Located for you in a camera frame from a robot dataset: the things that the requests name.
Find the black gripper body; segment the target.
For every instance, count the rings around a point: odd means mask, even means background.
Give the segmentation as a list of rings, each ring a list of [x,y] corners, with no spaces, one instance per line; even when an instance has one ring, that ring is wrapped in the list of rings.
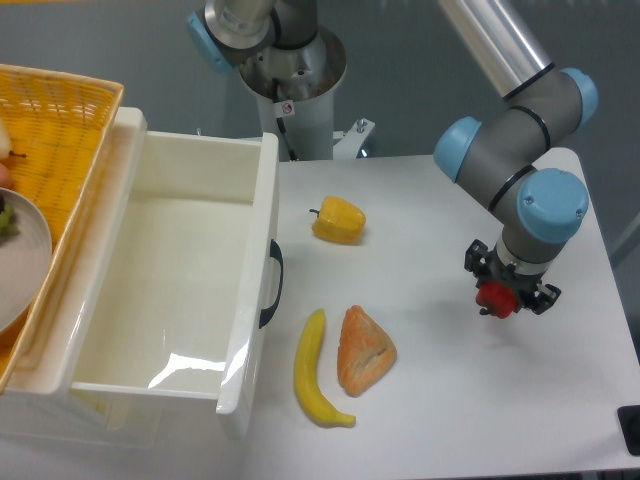
[[[503,261],[498,250],[494,248],[481,271],[480,285],[498,283],[511,290],[518,301],[525,301],[537,291],[542,276],[542,272],[531,273],[529,270],[523,270],[511,257]]]

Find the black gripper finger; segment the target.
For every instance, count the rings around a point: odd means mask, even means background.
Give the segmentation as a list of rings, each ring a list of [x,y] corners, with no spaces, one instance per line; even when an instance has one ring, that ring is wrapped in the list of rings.
[[[493,278],[494,250],[475,239],[464,255],[464,269],[475,278]]]
[[[561,290],[558,287],[542,283],[519,291],[521,306],[536,315],[552,308],[560,295]]]

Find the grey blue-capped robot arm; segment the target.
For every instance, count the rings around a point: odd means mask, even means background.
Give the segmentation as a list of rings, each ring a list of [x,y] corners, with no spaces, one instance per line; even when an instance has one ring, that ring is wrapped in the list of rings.
[[[578,231],[589,196],[575,175],[535,162],[593,116],[597,88],[580,70],[558,69],[510,3],[443,1],[440,9],[507,106],[490,124],[457,120],[434,149],[441,171],[503,227],[493,247],[470,245],[464,267],[482,314],[541,314],[560,296],[543,276]],[[333,93],[346,54],[320,26],[315,2],[208,1],[187,28],[215,71],[240,74],[282,159],[337,157],[345,142],[333,138]]]

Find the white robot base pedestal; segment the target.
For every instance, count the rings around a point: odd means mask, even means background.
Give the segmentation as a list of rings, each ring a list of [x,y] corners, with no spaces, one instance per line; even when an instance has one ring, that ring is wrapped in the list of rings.
[[[262,131],[278,137],[282,161],[349,160],[368,156],[375,123],[366,118],[334,128],[334,94],[347,70],[339,38],[319,27],[296,49],[270,46],[239,67],[254,96]]]

